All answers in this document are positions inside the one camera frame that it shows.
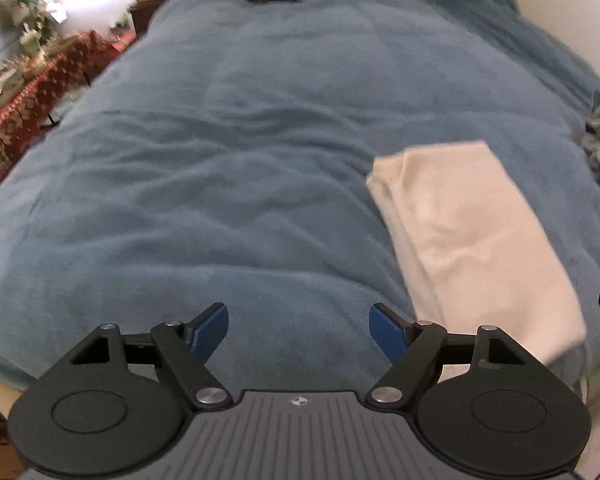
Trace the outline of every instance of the bed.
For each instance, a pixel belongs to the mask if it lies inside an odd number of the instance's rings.
[[[365,390],[369,306],[413,306],[365,177],[481,139],[573,283],[600,365],[600,190],[577,145],[600,78],[513,0],[171,0],[0,186],[0,381],[25,388],[103,322],[215,301],[242,388]]]

